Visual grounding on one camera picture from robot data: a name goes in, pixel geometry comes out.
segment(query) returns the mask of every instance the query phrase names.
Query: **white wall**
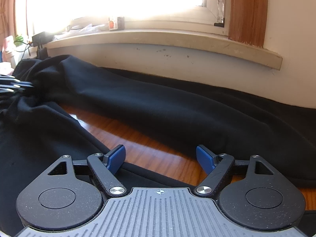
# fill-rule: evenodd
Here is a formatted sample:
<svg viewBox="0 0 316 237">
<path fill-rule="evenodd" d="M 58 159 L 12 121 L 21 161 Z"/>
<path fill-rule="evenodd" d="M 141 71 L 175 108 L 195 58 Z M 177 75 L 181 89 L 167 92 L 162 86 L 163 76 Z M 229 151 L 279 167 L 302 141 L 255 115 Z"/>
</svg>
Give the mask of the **white wall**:
<svg viewBox="0 0 316 237">
<path fill-rule="evenodd" d="M 187 48 L 98 44 L 49 50 L 112 67 L 227 87 L 316 108 L 316 0 L 269 0 L 264 48 L 283 57 L 280 71 Z"/>
</svg>

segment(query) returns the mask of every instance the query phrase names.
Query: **curtain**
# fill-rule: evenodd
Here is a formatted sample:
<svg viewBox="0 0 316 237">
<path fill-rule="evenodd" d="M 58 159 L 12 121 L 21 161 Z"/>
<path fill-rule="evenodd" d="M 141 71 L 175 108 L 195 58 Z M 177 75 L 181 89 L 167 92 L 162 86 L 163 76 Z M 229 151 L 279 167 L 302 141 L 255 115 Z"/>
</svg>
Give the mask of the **curtain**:
<svg viewBox="0 0 316 237">
<path fill-rule="evenodd" d="M 8 26 L 8 3 L 9 0 L 0 0 L 0 45 L 2 47 L 3 39 L 9 36 Z"/>
</svg>

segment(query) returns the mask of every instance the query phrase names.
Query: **wooden table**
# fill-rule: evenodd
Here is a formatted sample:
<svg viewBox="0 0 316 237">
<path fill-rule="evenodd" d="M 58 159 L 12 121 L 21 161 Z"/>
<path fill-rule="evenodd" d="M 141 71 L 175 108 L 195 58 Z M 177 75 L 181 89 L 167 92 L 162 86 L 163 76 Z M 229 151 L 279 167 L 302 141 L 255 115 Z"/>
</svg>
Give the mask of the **wooden table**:
<svg viewBox="0 0 316 237">
<path fill-rule="evenodd" d="M 199 184 L 206 177 L 195 159 L 186 157 L 118 120 L 69 106 L 62 107 L 109 149 L 123 144 L 126 148 L 126 162 L 191 185 Z M 235 176 L 233 181 L 242 178 Z M 306 209 L 316 210 L 316 189 L 300 190 L 306 199 Z"/>
</svg>

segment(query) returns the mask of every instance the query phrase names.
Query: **metal screw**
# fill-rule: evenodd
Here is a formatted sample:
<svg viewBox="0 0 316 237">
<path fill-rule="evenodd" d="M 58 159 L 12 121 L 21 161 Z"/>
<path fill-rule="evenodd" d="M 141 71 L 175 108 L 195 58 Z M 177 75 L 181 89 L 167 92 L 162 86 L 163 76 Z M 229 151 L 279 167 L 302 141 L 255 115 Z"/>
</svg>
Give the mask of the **metal screw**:
<svg viewBox="0 0 316 237">
<path fill-rule="evenodd" d="M 125 189 L 121 186 L 115 186 L 110 189 L 110 193 L 114 195 L 119 195 L 125 192 Z"/>
<path fill-rule="evenodd" d="M 212 192 L 212 189 L 208 186 L 200 186 L 197 188 L 197 192 L 200 194 L 208 194 Z"/>
</svg>

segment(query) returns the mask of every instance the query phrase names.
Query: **wooden surface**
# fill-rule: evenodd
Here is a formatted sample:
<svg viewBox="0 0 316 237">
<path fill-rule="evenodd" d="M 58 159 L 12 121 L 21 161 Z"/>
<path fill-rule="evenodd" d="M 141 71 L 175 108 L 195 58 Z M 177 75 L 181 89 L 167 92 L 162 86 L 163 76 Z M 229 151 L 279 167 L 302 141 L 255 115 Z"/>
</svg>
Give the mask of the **wooden surface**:
<svg viewBox="0 0 316 237">
<path fill-rule="evenodd" d="M 206 177 L 195 159 L 182 155 L 118 120 L 69 106 L 63 108 L 109 149 L 123 144 L 126 148 L 126 162 L 191 185 L 198 185 Z M 233 181 L 242 178 L 243 176 L 235 176 Z M 301 191 L 306 199 L 306 209 L 316 210 L 316 189 Z"/>
<path fill-rule="evenodd" d="M 231 0 L 228 38 L 263 47 L 268 0 Z"/>
</svg>

